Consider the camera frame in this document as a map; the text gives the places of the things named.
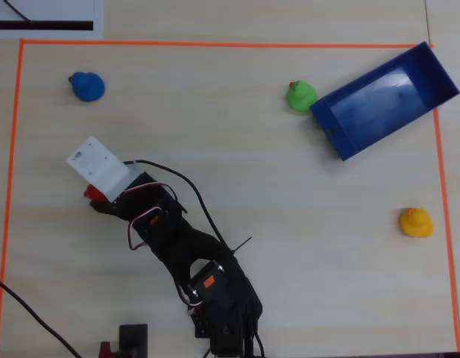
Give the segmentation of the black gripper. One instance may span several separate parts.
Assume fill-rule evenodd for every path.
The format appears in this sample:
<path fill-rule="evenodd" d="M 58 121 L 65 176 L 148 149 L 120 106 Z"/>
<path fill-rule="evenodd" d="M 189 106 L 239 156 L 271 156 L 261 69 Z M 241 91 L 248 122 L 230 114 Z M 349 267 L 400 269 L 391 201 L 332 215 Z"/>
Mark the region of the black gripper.
<path fill-rule="evenodd" d="M 166 183 L 141 174 L 115 201 L 90 201 L 96 212 L 119 217 L 128 223 L 127 239 L 135 246 L 132 234 L 142 240 L 139 245 L 158 245 L 182 222 L 186 209 L 175 191 Z"/>

